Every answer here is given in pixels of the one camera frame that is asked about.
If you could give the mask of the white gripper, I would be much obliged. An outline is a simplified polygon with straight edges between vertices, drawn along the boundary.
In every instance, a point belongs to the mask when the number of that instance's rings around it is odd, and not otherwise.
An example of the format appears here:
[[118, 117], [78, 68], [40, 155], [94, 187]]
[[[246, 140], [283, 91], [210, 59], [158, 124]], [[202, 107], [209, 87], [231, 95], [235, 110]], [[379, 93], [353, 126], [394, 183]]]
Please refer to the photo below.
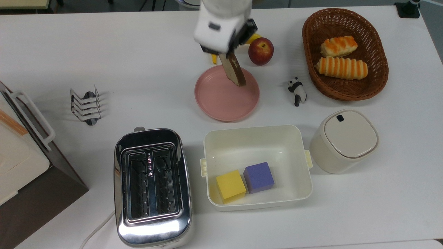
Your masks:
[[256, 22], [245, 12], [235, 16], [220, 17], [208, 9], [200, 9], [193, 38], [203, 52], [216, 56], [228, 54], [229, 57], [257, 30]]

